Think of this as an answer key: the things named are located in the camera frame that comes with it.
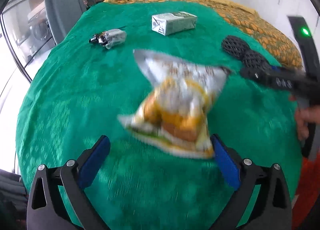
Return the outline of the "person's right hand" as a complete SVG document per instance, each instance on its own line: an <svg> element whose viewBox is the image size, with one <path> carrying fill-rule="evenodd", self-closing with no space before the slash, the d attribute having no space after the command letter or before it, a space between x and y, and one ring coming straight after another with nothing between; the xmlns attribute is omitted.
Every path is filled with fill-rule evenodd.
<svg viewBox="0 0 320 230"><path fill-rule="evenodd" d="M320 123L320 106L308 108L296 108L295 120L297 125L297 135L299 140L306 140L309 137L309 123Z"/></svg>

